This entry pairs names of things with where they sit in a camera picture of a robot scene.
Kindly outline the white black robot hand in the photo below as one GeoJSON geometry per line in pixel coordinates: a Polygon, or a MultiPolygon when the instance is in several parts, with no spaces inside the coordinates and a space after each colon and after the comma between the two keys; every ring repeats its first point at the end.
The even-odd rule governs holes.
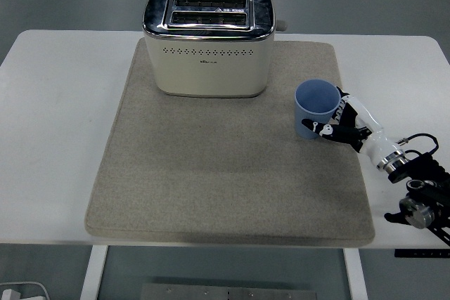
{"type": "Polygon", "coordinates": [[[306,118],[302,125],[316,135],[350,145],[357,153],[367,155],[380,171],[390,173],[408,162],[401,146],[385,135],[382,125],[353,95],[340,91],[341,100],[331,123],[306,118]]]}

